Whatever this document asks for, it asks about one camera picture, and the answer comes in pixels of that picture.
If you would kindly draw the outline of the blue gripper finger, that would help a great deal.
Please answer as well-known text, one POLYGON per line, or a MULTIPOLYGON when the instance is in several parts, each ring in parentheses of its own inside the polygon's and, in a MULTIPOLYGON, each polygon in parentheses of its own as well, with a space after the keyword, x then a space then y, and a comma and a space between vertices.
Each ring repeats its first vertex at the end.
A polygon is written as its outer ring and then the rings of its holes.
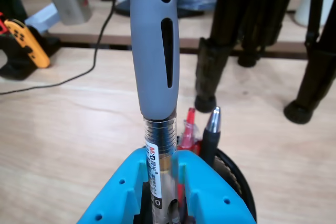
POLYGON ((146 150, 138 148, 115 171, 78 223, 133 223, 148 180, 146 150))
POLYGON ((179 183, 196 223, 255 223, 240 196, 195 153, 177 152, 179 183))

